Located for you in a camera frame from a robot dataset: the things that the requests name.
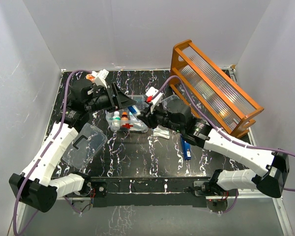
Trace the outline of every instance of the red clip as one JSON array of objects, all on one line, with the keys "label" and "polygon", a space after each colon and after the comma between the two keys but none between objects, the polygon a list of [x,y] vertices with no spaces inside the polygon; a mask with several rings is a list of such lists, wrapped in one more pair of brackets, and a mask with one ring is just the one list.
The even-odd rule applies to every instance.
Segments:
[{"label": "red clip", "polygon": [[147,97],[147,103],[150,103],[151,101],[152,101],[152,96],[150,96],[150,97]]},{"label": "red clip", "polygon": [[127,124],[124,124],[123,127],[126,127],[127,129],[130,129],[130,127],[133,127],[133,125],[130,125],[130,124],[127,123]]}]

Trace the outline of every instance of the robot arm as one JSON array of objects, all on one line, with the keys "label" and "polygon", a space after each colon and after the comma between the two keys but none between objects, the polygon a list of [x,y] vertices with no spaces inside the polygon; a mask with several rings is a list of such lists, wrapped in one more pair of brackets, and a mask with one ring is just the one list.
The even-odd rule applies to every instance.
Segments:
[{"label": "robot arm", "polygon": [[13,174],[9,179],[12,191],[17,196],[25,177],[40,159],[26,182],[20,201],[42,212],[47,212],[57,198],[80,191],[85,185],[85,179],[77,174],[69,174],[55,180],[51,180],[51,176],[67,147],[89,121],[90,112],[99,110],[112,112],[136,104],[134,100],[123,94],[115,83],[107,85],[101,72],[92,73],[89,79],[77,80],[71,87],[68,100],[64,123],[58,136],[53,139],[59,131],[59,121],[54,123],[50,135],[29,165],[20,175]]},{"label": "robot arm", "polygon": [[[155,93],[148,91],[149,107],[138,115],[138,119],[149,128],[161,125],[174,130],[189,144],[218,152],[248,168],[241,171],[216,170],[210,181],[202,185],[202,192],[220,194],[237,188],[258,189],[270,197],[281,197],[289,173],[289,160],[286,154],[248,149],[246,147],[250,146],[249,143],[226,134],[231,139],[228,141],[205,120],[192,116],[190,107],[180,99],[170,101],[166,110],[156,106],[159,101],[153,102],[151,97],[157,90],[151,88],[151,91]],[[240,147],[233,141],[245,144],[245,147]]]}]

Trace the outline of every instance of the clear plastic box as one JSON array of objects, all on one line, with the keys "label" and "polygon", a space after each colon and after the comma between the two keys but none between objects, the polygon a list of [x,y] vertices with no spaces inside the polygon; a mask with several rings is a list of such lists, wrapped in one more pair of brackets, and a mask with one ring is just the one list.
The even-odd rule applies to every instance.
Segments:
[{"label": "clear plastic box", "polygon": [[[148,104],[144,100],[143,95],[128,95],[131,99],[135,100],[137,102],[137,107],[139,110],[143,110],[145,107],[148,106]],[[128,117],[130,119],[129,110],[128,108],[119,110],[119,115],[121,117],[122,112],[127,112]],[[113,116],[114,113],[107,112],[106,113],[106,120],[109,124],[109,127],[112,127],[113,124]],[[136,131],[136,132],[142,132],[146,133],[148,131],[148,127],[140,120],[134,119],[134,120],[127,120],[127,121],[120,121],[120,129],[118,131]]]},{"label": "clear plastic box", "polygon": [[169,97],[163,99],[161,101],[161,103],[163,104],[163,108],[166,109],[167,104],[174,99],[179,99],[179,97],[176,94],[173,94],[172,96],[169,96]]},{"label": "clear plastic box", "polygon": [[103,131],[86,123],[79,135],[66,149],[62,159],[69,166],[82,169],[102,150],[105,143],[107,143],[107,137],[103,134]]}]

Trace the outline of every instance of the metal frame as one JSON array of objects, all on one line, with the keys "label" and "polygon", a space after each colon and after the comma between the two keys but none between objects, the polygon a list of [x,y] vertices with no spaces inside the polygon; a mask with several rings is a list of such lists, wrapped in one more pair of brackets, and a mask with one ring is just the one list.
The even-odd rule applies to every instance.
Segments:
[{"label": "metal frame", "polygon": [[[230,72],[232,72],[232,76],[231,78],[235,81],[236,79],[235,78],[235,75],[233,73],[233,70],[228,67],[228,68],[223,68],[223,69],[228,69],[230,70]],[[248,136],[249,136],[249,140],[251,142],[251,144],[255,145],[255,139],[254,139],[254,136],[252,134],[252,131],[251,129],[249,128],[249,133],[248,133]],[[195,205],[195,207],[202,207],[201,204],[203,203],[206,203],[206,200],[209,200],[209,199],[220,199],[220,197],[218,196],[207,196],[207,197],[195,197],[193,196],[190,192],[181,192],[179,191],[178,192],[175,192],[175,191],[171,191],[171,193],[169,193],[168,191],[170,191],[170,189],[173,187],[175,188],[175,186],[172,186],[172,183],[171,180],[175,180],[175,179],[179,179],[179,181],[182,181],[184,182],[185,181],[185,186],[188,187],[188,185],[190,185],[191,183],[193,183],[193,181],[195,180],[208,180],[208,178],[203,178],[203,177],[155,177],[155,178],[100,178],[100,177],[93,177],[91,178],[91,181],[93,181],[93,183],[95,184],[94,187],[95,188],[99,188],[100,185],[98,185],[98,183],[100,181],[105,181],[105,180],[109,180],[112,184],[115,186],[115,189],[112,190],[112,192],[108,193],[109,195],[121,195],[123,197],[122,201],[125,201],[126,198],[128,198],[130,195],[129,194],[132,194],[132,196],[135,197],[135,195],[139,196],[139,195],[154,195],[156,197],[160,197],[161,195],[162,196],[165,196],[165,197],[174,197],[174,200],[175,200],[175,195],[183,195],[182,198],[179,198],[181,201],[184,201],[185,204],[184,205],[191,205],[189,203],[189,200],[190,201],[193,201],[193,200],[197,200],[198,201],[198,206]],[[116,185],[116,183],[114,183],[114,181],[116,182],[119,182],[120,181],[124,181],[123,183],[121,183],[120,185],[123,186],[124,189],[127,189],[127,191],[125,190],[121,190],[120,187],[118,186],[118,184]],[[146,188],[146,193],[135,193],[135,192],[130,192],[131,191],[131,186],[130,186],[130,183],[132,183],[132,181],[155,181],[158,183],[156,183],[156,187],[157,188],[161,188],[163,187],[162,191],[159,192],[159,193],[151,193],[151,191],[148,190],[148,188]],[[249,199],[249,198],[269,198],[268,196],[262,194],[261,192],[257,191],[257,190],[254,190],[254,191],[251,191],[251,190],[239,190],[239,196],[238,198],[239,199]],[[235,198],[235,192],[231,192],[229,197],[229,199],[234,199]],[[74,200],[74,201],[81,201],[81,200],[90,200],[89,197],[77,197],[77,195],[74,195],[72,194],[70,196],[70,199]],[[287,217],[287,214],[286,214],[286,211],[285,211],[285,208],[284,208],[284,205],[283,205],[283,201],[282,201],[282,198],[280,199],[273,199],[273,204],[275,206],[275,209],[276,209],[276,212],[277,212],[277,215],[278,215],[278,219],[279,219],[279,222],[281,224],[281,228],[282,228],[282,231],[284,233],[285,236],[292,236],[293,235],[293,231],[292,231],[292,228],[291,228],[291,225],[290,225],[290,222],[288,220],[288,217]],[[19,211],[18,211],[18,228],[21,224],[21,220],[23,218],[23,214],[24,214],[24,210],[25,210],[25,205],[20,203],[20,207],[19,207]],[[10,231],[9,232],[9,236],[13,236],[13,231]]]},{"label": "metal frame", "polygon": [[[255,146],[257,143],[256,143],[255,137],[252,133],[251,127],[249,127],[248,136],[249,136],[250,143]],[[273,204],[274,204],[274,207],[276,210],[277,217],[280,221],[280,225],[281,225],[283,234],[285,236],[293,236],[294,233],[292,231],[292,227],[291,227],[289,218],[288,218],[286,211],[285,211],[285,207],[283,204],[283,198],[282,197],[281,198],[273,198]]]}]

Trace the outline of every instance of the purple cable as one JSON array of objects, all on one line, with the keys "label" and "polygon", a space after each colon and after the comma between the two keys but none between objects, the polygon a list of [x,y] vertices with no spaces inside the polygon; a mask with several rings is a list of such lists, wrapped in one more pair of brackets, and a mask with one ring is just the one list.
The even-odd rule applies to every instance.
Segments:
[{"label": "purple cable", "polygon": [[79,213],[79,214],[82,213],[80,210],[78,210],[77,208],[75,208],[75,206],[73,206],[72,203],[70,203],[70,201],[69,201],[69,199],[68,199],[67,197],[63,197],[63,198],[66,200],[67,203],[70,204],[70,206],[71,206],[71,207],[72,207],[77,213]]},{"label": "purple cable", "polygon": [[[223,136],[223,138],[225,138],[226,140],[228,141],[231,141],[231,138],[229,138],[226,134],[224,134],[224,132],[222,132],[203,112],[200,111],[200,109],[196,106],[196,104],[194,103],[194,101],[192,100],[185,84],[183,83],[183,81],[181,80],[180,77],[178,77],[177,75],[173,75],[171,77],[169,77],[165,83],[162,85],[162,87],[159,89],[159,91],[156,93],[156,95],[153,97],[155,98],[161,91],[164,90],[164,88],[166,87],[166,85],[168,84],[168,82],[173,79],[173,78],[177,78],[180,80],[180,83],[181,85],[183,86],[191,104],[193,105],[193,107],[196,109],[196,111],[221,135]],[[233,144],[236,144],[238,146],[241,146],[241,147],[246,147],[248,149],[259,149],[259,150],[268,150],[268,151],[277,151],[277,152],[281,152],[281,153],[285,153],[287,155],[291,155],[293,157],[295,157],[295,153],[293,152],[290,152],[290,151],[285,151],[285,150],[281,150],[281,149],[274,149],[274,148],[268,148],[268,147],[258,147],[258,146],[246,146],[245,144],[241,144],[237,141],[233,141]],[[295,189],[291,189],[291,188],[284,188],[284,190],[287,190],[287,191],[293,191],[295,192]]]},{"label": "purple cable", "polygon": [[237,198],[238,198],[238,189],[236,189],[236,194],[235,194],[235,199],[234,199],[234,201],[233,201],[233,204],[231,205],[230,208],[228,208],[225,212],[223,212],[224,214],[227,213],[227,212],[229,212],[231,209],[234,208],[234,206],[235,206],[235,204],[236,204],[236,202],[237,202]]},{"label": "purple cable", "polygon": [[[87,73],[91,73],[91,71],[88,70],[75,70],[72,71],[71,74],[69,75],[67,82],[65,84],[65,90],[64,90],[64,100],[63,100],[63,112],[62,112],[62,117],[61,117],[61,122],[60,122],[60,127],[57,131],[57,133],[54,135],[53,140],[56,139],[56,137],[59,135],[59,133],[61,132],[63,123],[64,123],[64,118],[65,118],[65,111],[66,111],[66,105],[67,105],[67,96],[68,96],[68,89],[69,89],[69,82],[72,78],[72,76],[78,72],[87,72]],[[53,144],[53,142],[49,142],[45,149],[42,151],[40,157],[42,158],[45,153],[47,152],[48,148]],[[16,199],[15,199],[15,204],[14,204],[14,211],[13,211],[13,233],[15,236],[19,236],[21,235],[27,228],[27,226],[29,225],[30,221],[34,218],[34,216],[38,213],[38,210],[31,216],[30,220],[28,221],[28,223],[24,226],[24,228],[21,230],[20,233],[17,232],[17,226],[16,226],[16,216],[17,216],[17,211],[18,211],[18,204],[21,198],[21,193],[25,187],[25,184],[27,183],[30,175],[33,173],[33,171],[35,170],[35,168],[38,166],[38,163],[40,162],[40,159],[38,159],[35,164],[33,165],[33,167],[31,168],[31,170],[29,171],[29,173],[27,174],[27,176],[25,177],[24,181],[22,182],[20,189],[18,191],[18,194],[16,195]]]}]

